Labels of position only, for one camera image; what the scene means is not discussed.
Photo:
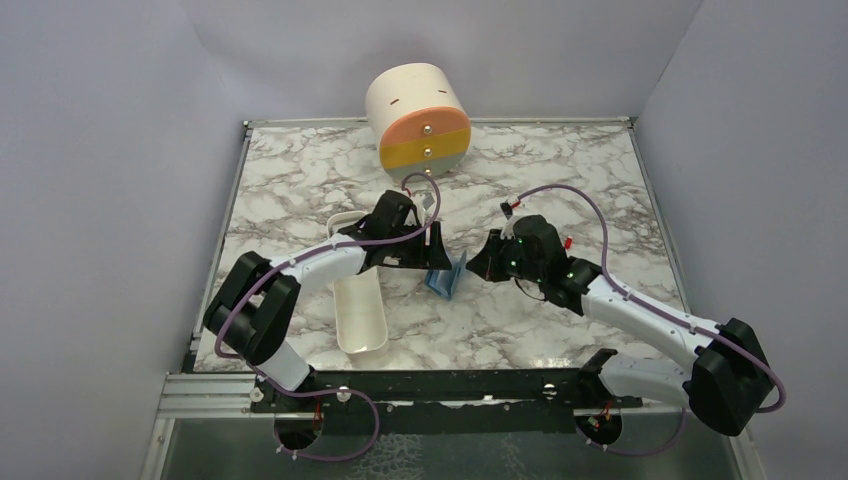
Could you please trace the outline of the blue leather card holder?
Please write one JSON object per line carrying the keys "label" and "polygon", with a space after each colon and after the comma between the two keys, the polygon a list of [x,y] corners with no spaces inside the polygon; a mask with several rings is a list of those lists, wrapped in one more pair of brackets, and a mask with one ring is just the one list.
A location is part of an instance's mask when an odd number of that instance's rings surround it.
{"label": "blue leather card holder", "polygon": [[439,297],[451,300],[455,295],[460,279],[465,272],[467,263],[467,252],[463,251],[458,258],[452,256],[450,270],[431,269],[425,276],[425,285]]}

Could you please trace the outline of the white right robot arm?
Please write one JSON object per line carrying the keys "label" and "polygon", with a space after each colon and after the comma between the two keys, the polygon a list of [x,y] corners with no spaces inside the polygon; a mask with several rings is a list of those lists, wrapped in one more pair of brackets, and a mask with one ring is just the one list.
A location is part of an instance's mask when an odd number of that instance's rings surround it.
{"label": "white right robot arm", "polygon": [[532,282],[545,301],[619,328],[666,356],[665,361],[609,356],[577,380],[578,396],[589,406],[600,407],[614,396],[659,400],[688,407],[714,431],[737,436],[776,386],[750,325],[688,316],[638,295],[605,276],[601,266],[569,255],[541,215],[516,216],[490,230],[466,267],[488,282]]}

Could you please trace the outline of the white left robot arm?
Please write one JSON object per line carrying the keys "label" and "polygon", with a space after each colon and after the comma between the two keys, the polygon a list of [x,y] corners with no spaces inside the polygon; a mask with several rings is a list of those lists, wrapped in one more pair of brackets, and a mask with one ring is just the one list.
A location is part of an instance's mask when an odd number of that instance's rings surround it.
{"label": "white left robot arm", "polygon": [[376,267],[448,270],[441,224],[407,195],[385,191],[374,209],[345,223],[322,243],[272,261],[255,251],[239,256],[212,297],[204,328],[248,366],[275,383],[285,407],[313,401],[311,366],[287,343],[300,298]]}

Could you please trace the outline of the long white card tray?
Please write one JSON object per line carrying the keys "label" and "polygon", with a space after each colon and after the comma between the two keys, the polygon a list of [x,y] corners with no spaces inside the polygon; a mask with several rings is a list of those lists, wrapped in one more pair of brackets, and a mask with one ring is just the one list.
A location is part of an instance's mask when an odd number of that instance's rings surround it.
{"label": "long white card tray", "polygon": [[379,358],[388,343],[388,326],[376,268],[332,285],[336,339],[354,365]]}

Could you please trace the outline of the round three-drawer mini cabinet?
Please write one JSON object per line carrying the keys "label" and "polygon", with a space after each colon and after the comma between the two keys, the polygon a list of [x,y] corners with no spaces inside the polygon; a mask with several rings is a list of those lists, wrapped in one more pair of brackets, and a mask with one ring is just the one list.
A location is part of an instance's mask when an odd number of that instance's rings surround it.
{"label": "round three-drawer mini cabinet", "polygon": [[378,75],[366,92],[365,110],[380,164],[396,181],[414,172],[445,174],[469,150],[471,121],[433,64],[408,63]]}

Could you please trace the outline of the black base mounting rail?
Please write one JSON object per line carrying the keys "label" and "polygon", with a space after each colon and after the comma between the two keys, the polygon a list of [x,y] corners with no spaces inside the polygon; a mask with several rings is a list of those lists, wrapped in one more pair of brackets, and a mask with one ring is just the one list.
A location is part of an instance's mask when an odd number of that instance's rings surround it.
{"label": "black base mounting rail", "polygon": [[578,416],[639,408],[580,368],[325,370],[290,397],[256,382],[251,411],[329,436],[572,433]]}

